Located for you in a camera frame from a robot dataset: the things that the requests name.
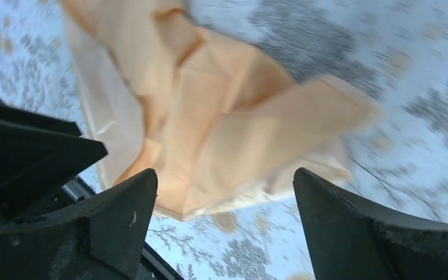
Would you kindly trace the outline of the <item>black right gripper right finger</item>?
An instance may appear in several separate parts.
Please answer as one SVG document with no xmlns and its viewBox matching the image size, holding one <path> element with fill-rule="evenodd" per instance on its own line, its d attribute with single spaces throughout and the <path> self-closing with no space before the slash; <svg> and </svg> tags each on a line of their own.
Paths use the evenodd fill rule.
<svg viewBox="0 0 448 280">
<path fill-rule="evenodd" d="M 448 279 L 448 223 L 393 210 L 304 168 L 293 188 L 317 279 Z"/>
</svg>

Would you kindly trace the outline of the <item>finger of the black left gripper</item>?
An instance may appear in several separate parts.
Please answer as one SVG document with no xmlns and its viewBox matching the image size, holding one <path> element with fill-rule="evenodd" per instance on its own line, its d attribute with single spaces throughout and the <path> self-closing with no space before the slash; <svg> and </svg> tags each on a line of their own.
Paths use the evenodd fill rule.
<svg viewBox="0 0 448 280">
<path fill-rule="evenodd" d="M 0 104 L 0 224 L 30 217 L 106 155 L 74 122 Z"/>
</svg>

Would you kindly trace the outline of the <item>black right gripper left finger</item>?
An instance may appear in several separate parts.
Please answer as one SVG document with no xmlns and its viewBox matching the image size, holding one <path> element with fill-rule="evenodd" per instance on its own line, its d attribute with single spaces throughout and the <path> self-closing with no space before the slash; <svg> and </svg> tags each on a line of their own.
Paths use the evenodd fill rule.
<svg viewBox="0 0 448 280">
<path fill-rule="evenodd" d="M 134 279 L 157 184 L 146 169 L 29 222 L 0 225 L 0 279 Z"/>
</svg>

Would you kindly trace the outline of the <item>peach satin napkin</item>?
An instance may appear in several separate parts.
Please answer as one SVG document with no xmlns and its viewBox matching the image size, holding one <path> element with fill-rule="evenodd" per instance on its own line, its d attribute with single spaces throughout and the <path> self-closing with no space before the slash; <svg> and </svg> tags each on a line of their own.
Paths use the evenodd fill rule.
<svg viewBox="0 0 448 280">
<path fill-rule="evenodd" d="M 341 136 L 381 115 L 331 75 L 296 83 L 254 46 L 197 26 L 184 1 L 61 1 L 103 190 L 152 168 L 178 221 L 279 201 L 305 167 L 350 178 Z"/>
</svg>

